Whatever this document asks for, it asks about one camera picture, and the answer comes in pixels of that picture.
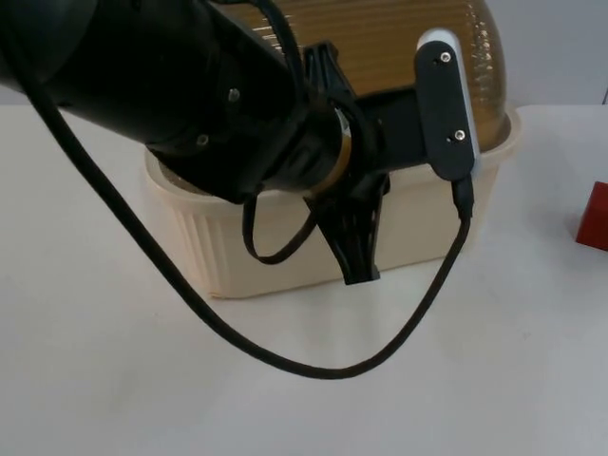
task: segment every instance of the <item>black cable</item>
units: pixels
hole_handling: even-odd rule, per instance
[[[294,237],[277,253],[271,256],[261,256],[256,249],[256,243],[254,242],[254,228],[256,226],[256,212],[257,212],[257,197],[251,198],[245,202],[243,206],[243,221],[242,221],[242,234],[245,248],[249,255],[255,258],[262,264],[267,266],[276,266],[277,264],[283,263],[291,258],[304,243],[311,237],[311,234],[316,228],[316,221],[319,213],[322,213],[324,209],[312,211],[300,230],[295,234]]]
[[[294,83],[296,102],[305,101],[308,96],[305,83],[306,78],[297,40],[285,15],[273,0],[211,0],[211,2],[218,5],[249,4],[256,7],[264,15],[276,36],[278,44],[281,46],[285,63]]]
[[[9,64],[16,80],[19,82],[33,107],[45,122],[48,130],[64,150],[67,157],[190,309],[192,309],[192,311],[205,322],[212,331],[228,343],[253,356],[255,359],[277,369],[309,378],[338,380],[356,377],[383,364],[399,350],[425,316],[435,297],[444,285],[456,258],[466,242],[470,229],[470,218],[464,218],[462,220],[458,236],[454,239],[454,243],[439,269],[437,276],[433,280],[427,294],[411,319],[388,345],[375,356],[345,369],[315,368],[287,359],[261,348],[259,345],[231,328],[190,286],[179,269],[162,250],[158,242],[145,229],[121,194],[113,186],[112,182],[88,156],[57,107],[36,80],[29,61],[19,46],[19,42],[7,22],[6,14],[0,14],[0,50],[4,53],[6,62]]]

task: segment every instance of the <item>amber plastic container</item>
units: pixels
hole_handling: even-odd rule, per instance
[[[482,150],[501,143],[505,117],[504,54],[484,0],[275,0],[308,46],[331,40],[357,94],[412,85],[421,35],[450,29],[461,41]],[[251,6],[223,7],[278,48],[268,22]]]

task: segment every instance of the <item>red block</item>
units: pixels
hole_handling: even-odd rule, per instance
[[[608,252],[608,183],[596,182],[577,242]]]

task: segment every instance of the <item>white tabletop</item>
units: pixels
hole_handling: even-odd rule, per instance
[[[573,233],[608,181],[608,108],[522,117],[479,242],[420,329],[381,369],[323,383],[218,340],[33,111],[0,108],[0,454],[606,454],[608,254]],[[153,219],[141,148],[72,123]],[[266,347],[346,365],[395,334],[436,268],[215,306]]]

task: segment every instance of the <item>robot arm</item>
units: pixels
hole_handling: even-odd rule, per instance
[[[416,87],[359,98],[331,43],[305,48],[300,59],[271,0],[250,3],[268,15],[284,59],[205,0],[0,0],[0,84],[28,95],[81,174],[213,331],[284,371],[354,377],[405,343],[466,241],[477,143],[462,54],[453,34],[434,30],[418,45]],[[302,365],[257,346],[209,308],[56,106],[145,144],[201,190],[244,204],[245,244],[267,264],[286,259],[318,226],[347,284],[378,278],[375,241],[390,172],[421,163],[452,182],[462,226],[416,313],[382,351],[346,369]],[[303,193],[311,217],[286,249],[262,258],[252,236],[256,196],[271,186]]]

